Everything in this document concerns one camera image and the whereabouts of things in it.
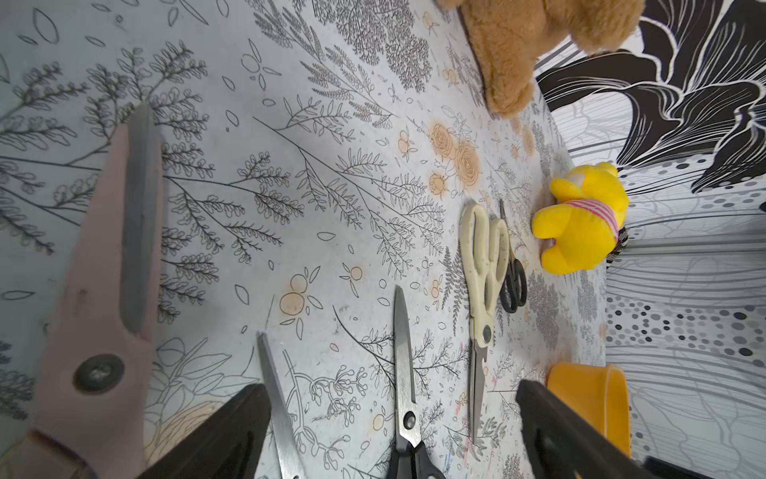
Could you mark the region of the black handled steel scissors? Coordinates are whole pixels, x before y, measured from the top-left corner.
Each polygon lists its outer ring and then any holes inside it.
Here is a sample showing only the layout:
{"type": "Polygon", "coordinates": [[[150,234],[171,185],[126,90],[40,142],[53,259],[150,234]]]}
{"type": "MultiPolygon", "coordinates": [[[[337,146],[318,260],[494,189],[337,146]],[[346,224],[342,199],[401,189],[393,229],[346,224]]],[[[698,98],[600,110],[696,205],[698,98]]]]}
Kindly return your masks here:
{"type": "Polygon", "coordinates": [[[409,317],[404,293],[397,285],[394,297],[394,366],[396,378],[396,443],[391,453],[388,479],[445,479],[431,461],[421,436],[421,415],[416,403],[409,317]]]}

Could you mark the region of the black scissors short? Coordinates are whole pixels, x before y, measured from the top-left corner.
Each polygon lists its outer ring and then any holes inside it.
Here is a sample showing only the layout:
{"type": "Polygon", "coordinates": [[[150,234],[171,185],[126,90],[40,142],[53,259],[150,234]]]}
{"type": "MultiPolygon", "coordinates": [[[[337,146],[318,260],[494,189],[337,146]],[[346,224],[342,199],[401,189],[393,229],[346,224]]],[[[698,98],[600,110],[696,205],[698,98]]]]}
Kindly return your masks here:
{"type": "Polygon", "coordinates": [[[266,333],[260,333],[257,337],[257,347],[263,371],[263,384],[267,389],[271,405],[270,421],[281,477],[306,478],[266,333]]]}

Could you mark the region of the small black scissors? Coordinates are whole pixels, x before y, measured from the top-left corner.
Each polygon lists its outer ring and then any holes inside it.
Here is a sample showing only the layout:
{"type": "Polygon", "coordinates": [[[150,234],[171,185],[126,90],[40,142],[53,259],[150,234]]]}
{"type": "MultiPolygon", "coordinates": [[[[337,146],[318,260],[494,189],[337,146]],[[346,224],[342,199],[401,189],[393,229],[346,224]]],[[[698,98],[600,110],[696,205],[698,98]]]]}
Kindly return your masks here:
{"type": "Polygon", "coordinates": [[[527,303],[527,277],[522,263],[509,251],[509,263],[500,292],[500,301],[506,313],[515,313],[527,303]]]}

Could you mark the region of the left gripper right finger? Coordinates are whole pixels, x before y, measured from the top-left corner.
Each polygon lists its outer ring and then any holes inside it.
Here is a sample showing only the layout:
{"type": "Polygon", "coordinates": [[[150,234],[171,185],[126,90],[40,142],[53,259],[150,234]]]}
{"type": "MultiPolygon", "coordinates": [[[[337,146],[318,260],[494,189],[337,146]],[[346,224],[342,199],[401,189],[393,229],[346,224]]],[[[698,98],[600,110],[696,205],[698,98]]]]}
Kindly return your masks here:
{"type": "Polygon", "coordinates": [[[522,435],[536,478],[650,478],[542,383],[516,393],[522,435]]]}

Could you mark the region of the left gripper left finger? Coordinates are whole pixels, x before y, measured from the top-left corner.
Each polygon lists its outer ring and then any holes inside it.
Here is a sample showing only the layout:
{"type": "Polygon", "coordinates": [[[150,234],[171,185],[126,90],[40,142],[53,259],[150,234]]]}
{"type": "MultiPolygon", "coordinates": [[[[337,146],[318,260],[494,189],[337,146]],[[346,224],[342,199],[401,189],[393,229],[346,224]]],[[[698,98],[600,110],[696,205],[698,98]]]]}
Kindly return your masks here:
{"type": "Polygon", "coordinates": [[[270,423],[262,384],[239,391],[200,427],[141,474],[150,478],[253,478],[270,423]]]}

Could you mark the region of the cream kitchen scissors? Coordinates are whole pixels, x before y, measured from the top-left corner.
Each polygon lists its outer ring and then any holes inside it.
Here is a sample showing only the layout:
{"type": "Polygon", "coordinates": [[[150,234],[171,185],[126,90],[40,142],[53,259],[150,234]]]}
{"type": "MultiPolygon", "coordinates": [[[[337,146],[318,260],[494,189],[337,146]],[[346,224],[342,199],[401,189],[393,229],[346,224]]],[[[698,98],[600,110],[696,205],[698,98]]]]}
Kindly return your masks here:
{"type": "Polygon", "coordinates": [[[511,252],[506,222],[492,219],[482,205],[468,203],[460,221],[459,245],[469,295],[469,425],[471,440],[475,441],[481,424],[485,366],[494,340],[497,303],[511,252]]]}

